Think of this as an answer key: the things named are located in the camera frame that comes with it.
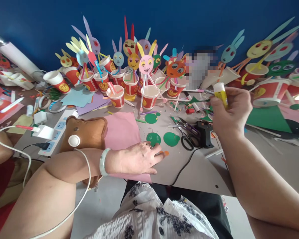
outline human hand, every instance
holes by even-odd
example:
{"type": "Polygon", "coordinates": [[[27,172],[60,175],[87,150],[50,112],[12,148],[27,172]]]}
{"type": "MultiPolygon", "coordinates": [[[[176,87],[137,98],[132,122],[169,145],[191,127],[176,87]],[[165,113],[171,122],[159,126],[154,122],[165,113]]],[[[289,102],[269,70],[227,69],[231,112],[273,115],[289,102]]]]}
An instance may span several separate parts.
{"type": "Polygon", "coordinates": [[[150,142],[145,141],[127,149],[109,151],[109,157],[105,159],[105,170],[107,173],[157,174],[153,166],[165,157],[164,153],[158,154],[161,150],[158,143],[151,149],[150,142]]]}
{"type": "Polygon", "coordinates": [[[225,110],[223,102],[213,97],[210,100],[213,106],[214,131],[219,137],[243,136],[244,127],[252,110],[250,93],[247,90],[226,87],[228,109],[225,110]]]}

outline glue stick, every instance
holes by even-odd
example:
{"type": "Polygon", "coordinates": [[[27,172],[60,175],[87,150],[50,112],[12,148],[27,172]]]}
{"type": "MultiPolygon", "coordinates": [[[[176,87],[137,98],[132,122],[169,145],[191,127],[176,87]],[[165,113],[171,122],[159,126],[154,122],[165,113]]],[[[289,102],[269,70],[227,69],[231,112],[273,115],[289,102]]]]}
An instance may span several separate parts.
{"type": "Polygon", "coordinates": [[[213,87],[214,87],[215,96],[222,100],[225,109],[227,109],[228,101],[227,101],[227,95],[226,95],[224,83],[218,82],[213,87]]]}

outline blue paper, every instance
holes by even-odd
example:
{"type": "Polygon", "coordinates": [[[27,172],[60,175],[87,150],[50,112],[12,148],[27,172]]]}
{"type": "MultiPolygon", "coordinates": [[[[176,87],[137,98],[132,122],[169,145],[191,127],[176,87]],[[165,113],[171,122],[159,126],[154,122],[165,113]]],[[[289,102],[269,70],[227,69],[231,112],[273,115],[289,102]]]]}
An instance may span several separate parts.
{"type": "Polygon", "coordinates": [[[85,86],[76,89],[71,88],[71,91],[61,100],[62,105],[74,105],[84,107],[91,103],[94,93],[91,93],[85,86]]]}

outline purple paper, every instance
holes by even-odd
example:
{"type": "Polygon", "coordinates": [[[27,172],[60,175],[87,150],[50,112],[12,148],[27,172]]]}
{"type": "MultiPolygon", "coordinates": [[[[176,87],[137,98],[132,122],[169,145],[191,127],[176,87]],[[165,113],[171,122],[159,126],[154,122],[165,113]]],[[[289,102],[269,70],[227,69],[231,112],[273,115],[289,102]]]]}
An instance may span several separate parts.
{"type": "Polygon", "coordinates": [[[109,104],[111,102],[110,99],[103,99],[103,97],[104,96],[99,91],[94,93],[93,101],[91,103],[86,104],[84,107],[76,107],[78,114],[83,115],[101,106],[105,106],[106,104],[109,104]]]}

